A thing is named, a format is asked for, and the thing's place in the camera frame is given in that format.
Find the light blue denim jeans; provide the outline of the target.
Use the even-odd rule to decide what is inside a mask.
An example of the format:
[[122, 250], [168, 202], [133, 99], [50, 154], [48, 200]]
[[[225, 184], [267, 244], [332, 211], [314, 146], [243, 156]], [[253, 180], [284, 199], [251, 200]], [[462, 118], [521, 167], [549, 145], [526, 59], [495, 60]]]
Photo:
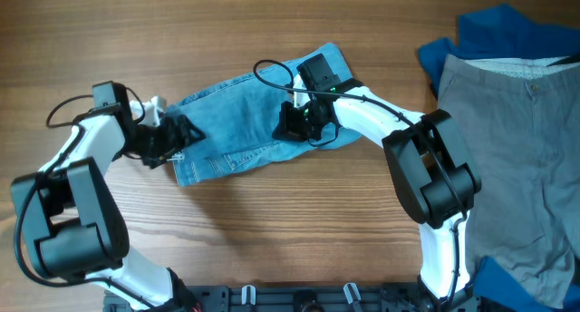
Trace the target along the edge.
[[184, 115], [206, 138], [174, 155], [179, 186], [186, 187], [250, 171], [271, 162], [288, 161], [314, 149], [308, 142], [273, 138], [281, 104], [290, 94], [239, 75], [191, 94], [168, 107], [170, 116]]

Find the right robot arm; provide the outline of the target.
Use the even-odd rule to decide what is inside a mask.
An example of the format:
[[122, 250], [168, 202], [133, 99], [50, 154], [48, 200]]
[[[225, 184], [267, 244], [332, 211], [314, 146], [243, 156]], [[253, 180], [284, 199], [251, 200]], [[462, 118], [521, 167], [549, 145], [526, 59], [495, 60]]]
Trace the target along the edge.
[[290, 75], [273, 137], [326, 144], [323, 129], [353, 130], [384, 151], [396, 196], [420, 227], [420, 302], [428, 311], [458, 306], [468, 296], [465, 228], [481, 178], [450, 114], [406, 111], [362, 82], [341, 80], [317, 54]]

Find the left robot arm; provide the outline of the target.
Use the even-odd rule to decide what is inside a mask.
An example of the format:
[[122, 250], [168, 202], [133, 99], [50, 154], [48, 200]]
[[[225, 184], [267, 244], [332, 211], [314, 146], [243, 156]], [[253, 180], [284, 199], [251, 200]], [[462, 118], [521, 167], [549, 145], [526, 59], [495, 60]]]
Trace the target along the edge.
[[14, 255], [29, 279], [49, 288], [94, 284], [132, 311], [199, 311], [173, 270], [131, 247], [104, 176], [122, 156], [155, 169], [205, 134], [184, 115], [166, 115], [160, 97], [131, 101], [131, 92], [95, 84], [94, 106], [68, 123], [64, 146], [39, 171], [14, 179]]

